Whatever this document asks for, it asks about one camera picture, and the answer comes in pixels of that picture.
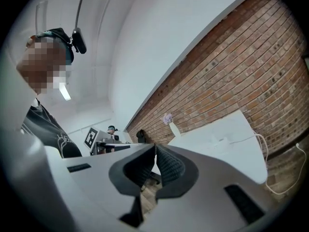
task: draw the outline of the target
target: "white wall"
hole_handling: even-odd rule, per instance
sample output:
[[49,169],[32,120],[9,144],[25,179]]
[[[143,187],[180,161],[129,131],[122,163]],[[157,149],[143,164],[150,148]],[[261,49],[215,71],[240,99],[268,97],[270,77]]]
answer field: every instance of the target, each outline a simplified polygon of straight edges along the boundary
[[[97,43],[96,49],[92,53],[95,57],[94,65],[111,65],[121,27],[133,2],[134,0],[109,0],[104,17],[100,21],[101,24],[98,22],[100,26],[99,34],[93,40],[94,44]],[[100,19],[101,14],[97,13],[96,16]]]
[[[83,104],[76,104],[71,100],[46,108],[78,146],[83,156],[89,156],[89,150],[84,146],[84,140],[91,126],[102,131],[107,131],[110,125],[118,128],[117,120],[108,100],[89,101],[89,103]],[[121,142],[132,143],[127,132],[117,131],[115,134],[119,136]]]
[[190,50],[244,0],[135,0],[115,48],[109,100],[125,129]]

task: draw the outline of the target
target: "fluorescent light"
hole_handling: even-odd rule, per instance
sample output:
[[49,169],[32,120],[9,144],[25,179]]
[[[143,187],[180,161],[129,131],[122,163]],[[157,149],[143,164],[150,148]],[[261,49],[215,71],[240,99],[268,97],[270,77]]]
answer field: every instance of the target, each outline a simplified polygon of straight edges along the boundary
[[66,89],[66,84],[65,83],[59,83],[59,90],[63,96],[63,98],[66,100],[66,101],[69,101],[71,100],[71,96],[69,95],[67,89]]

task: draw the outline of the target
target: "black object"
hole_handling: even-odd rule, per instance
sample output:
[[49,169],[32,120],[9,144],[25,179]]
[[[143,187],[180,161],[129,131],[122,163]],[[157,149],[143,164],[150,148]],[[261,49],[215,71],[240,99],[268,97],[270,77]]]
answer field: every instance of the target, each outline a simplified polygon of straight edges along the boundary
[[99,155],[102,150],[103,151],[105,150],[105,153],[111,153],[112,149],[114,151],[120,151],[120,150],[131,148],[130,144],[126,146],[118,146],[118,144],[106,144],[105,142],[100,142],[100,141],[96,141],[95,144],[96,146],[93,147],[92,151],[90,152],[91,156]]
[[136,136],[137,136],[138,138],[144,137],[144,131],[143,131],[143,130],[139,130],[139,131],[136,133]]
[[264,215],[264,212],[239,186],[230,185],[225,188],[225,191],[248,224],[257,221]]
[[72,40],[70,37],[64,32],[63,28],[50,29],[48,30],[52,32],[55,37],[58,37],[62,40],[62,42],[66,45],[70,52],[71,62],[74,60],[74,54],[72,51],[72,46],[74,46],[76,52],[80,52],[81,54],[86,53],[87,47],[84,42],[84,38],[82,36],[82,32],[80,28],[75,28],[72,33]]
[[198,178],[194,162],[162,145],[156,145],[156,164],[161,173],[162,189],[156,199],[178,198],[184,195]]
[[88,163],[67,167],[67,169],[70,173],[80,171],[80,170],[84,170],[84,169],[87,169],[87,168],[91,168],[91,166]]
[[108,127],[108,130],[114,130],[114,131],[118,131],[118,129],[115,129],[115,126],[109,126]]
[[143,130],[136,133],[138,143],[146,143],[146,137]]
[[80,28],[75,28],[72,33],[72,45],[75,47],[76,52],[85,54],[87,47]]
[[151,175],[155,151],[163,186],[156,193],[156,199],[181,197],[191,189],[198,178],[196,165],[162,145],[149,145],[111,166],[109,177],[120,193],[135,197],[139,195],[140,188]]
[[27,112],[22,129],[34,134],[44,145],[56,148],[63,158],[81,157],[77,145],[69,138],[55,118],[41,105],[31,106]]
[[141,202],[139,197],[135,198],[130,213],[124,214],[120,218],[120,220],[135,228],[137,228],[143,222],[143,214],[141,210]]
[[93,128],[90,128],[89,132],[88,132],[88,135],[84,141],[84,143],[89,147],[89,149],[91,149],[92,147],[92,144],[94,142],[94,139],[97,135],[98,131],[93,129]]

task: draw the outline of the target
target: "white ceiling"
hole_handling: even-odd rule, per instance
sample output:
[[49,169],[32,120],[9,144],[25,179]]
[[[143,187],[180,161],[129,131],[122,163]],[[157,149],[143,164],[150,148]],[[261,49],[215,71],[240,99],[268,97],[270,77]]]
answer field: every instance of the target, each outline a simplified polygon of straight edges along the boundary
[[[42,0],[33,0],[24,11],[24,14],[15,23],[15,33],[10,37],[8,48],[13,61],[23,51],[25,41],[35,25],[36,5]],[[49,8],[46,12],[46,21],[54,23],[54,17],[65,11],[60,9],[59,1],[48,0]],[[78,27],[83,33],[87,46],[85,54],[74,53],[72,71],[67,79],[67,89],[72,100],[83,103],[91,99],[104,99],[108,94],[109,76],[114,48],[122,25],[126,19],[134,0],[83,0],[78,17]],[[47,94],[39,96],[41,102],[47,106],[66,102],[59,90],[49,90]]]

